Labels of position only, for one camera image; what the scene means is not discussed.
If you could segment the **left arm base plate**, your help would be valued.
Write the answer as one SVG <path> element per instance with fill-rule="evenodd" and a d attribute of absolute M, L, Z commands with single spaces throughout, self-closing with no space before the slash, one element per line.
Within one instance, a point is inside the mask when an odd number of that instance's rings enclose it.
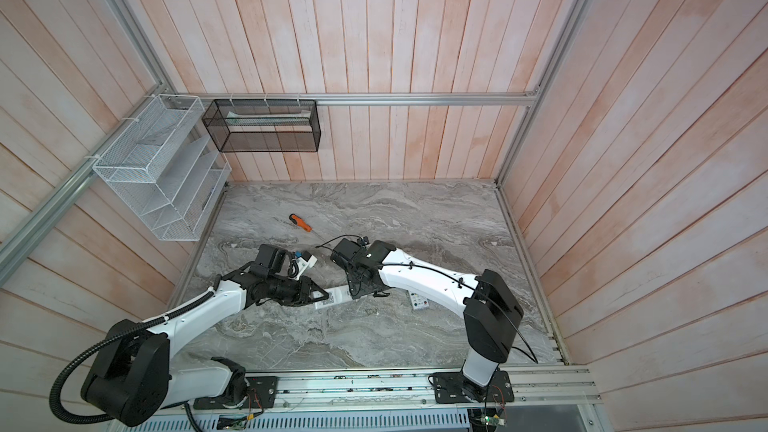
<path fill-rule="evenodd" d="M 266 410 L 275 405 L 277 376 L 247 376 L 243 386 L 229 387 L 222 395 L 195 399 L 195 410 Z"/>

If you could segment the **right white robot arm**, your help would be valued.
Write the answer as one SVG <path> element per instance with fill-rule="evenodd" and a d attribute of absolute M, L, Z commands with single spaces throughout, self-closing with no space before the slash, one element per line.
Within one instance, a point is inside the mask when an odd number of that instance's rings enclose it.
<path fill-rule="evenodd" d="M 485 389 L 508 360 L 524 310 L 503 277 L 490 269 L 476 275 L 445 269 L 393 244 L 341 240 L 331 260 L 347 276 L 357 299 L 388 289 L 403 289 L 435 302 L 463 319 L 469 352 L 460 383 Z"/>

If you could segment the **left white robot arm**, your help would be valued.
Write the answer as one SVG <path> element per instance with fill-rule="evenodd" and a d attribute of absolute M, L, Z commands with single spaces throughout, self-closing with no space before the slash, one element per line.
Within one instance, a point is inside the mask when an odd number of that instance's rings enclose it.
<path fill-rule="evenodd" d="M 248 262 L 196 298 L 143 322 L 123 320 L 90 348 L 94 361 L 81 387 L 82 399 L 127 426 L 137 426 L 158 410 L 211 397 L 226 408 L 249 399 L 242 365 L 222 356 L 188 369 L 171 361 L 188 343 L 229 316 L 266 302 L 302 307 L 329 298 L 305 275 L 288 277 Z"/>

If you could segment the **orange handled screwdriver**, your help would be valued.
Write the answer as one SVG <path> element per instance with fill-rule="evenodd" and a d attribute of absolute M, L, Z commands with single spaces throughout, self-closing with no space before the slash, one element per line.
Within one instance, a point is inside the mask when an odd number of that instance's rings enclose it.
<path fill-rule="evenodd" d="M 300 216 L 292 213 L 289 215 L 289 220 L 296 226 L 300 227 L 306 232 L 311 232 L 312 227 Z"/>

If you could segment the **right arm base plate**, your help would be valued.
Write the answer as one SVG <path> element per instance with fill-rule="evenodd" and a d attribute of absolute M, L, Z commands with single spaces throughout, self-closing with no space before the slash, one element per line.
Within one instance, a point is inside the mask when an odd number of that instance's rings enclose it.
<path fill-rule="evenodd" d="M 487 386 L 479 386 L 461 372 L 436 372 L 428 376 L 438 404 L 490 403 L 514 401 L 509 374 L 497 369 Z"/>

